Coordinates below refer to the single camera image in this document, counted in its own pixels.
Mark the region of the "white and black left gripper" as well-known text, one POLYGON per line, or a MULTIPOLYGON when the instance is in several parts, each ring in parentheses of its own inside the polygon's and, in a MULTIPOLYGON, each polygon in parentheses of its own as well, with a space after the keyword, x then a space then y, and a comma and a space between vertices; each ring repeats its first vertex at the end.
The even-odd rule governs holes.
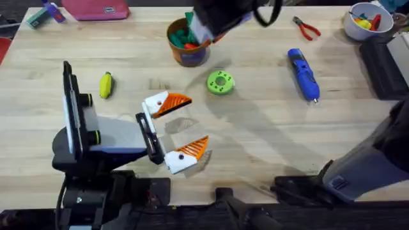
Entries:
POLYGON ((99 116, 93 107, 84 108, 81 127, 66 119, 52 142, 53 168, 57 170, 114 170, 147 156, 160 165, 165 161, 172 174, 196 165, 204 155, 209 137, 204 136, 164 153, 153 119, 192 103, 179 93, 164 91, 145 98, 135 121, 99 116))

